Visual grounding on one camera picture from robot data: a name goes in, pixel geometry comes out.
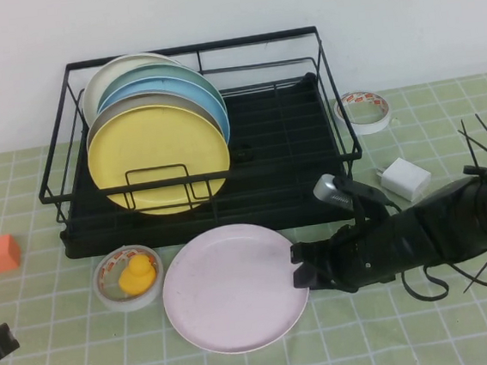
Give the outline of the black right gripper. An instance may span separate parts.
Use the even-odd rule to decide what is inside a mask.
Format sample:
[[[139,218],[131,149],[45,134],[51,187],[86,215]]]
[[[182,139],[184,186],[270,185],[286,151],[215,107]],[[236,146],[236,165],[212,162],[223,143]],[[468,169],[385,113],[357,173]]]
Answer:
[[[326,240],[296,242],[289,249],[292,264],[302,266],[293,273],[296,289],[340,290],[357,292],[375,283],[391,283],[395,272],[380,272],[363,251],[365,241],[357,238],[357,231],[344,225]]]

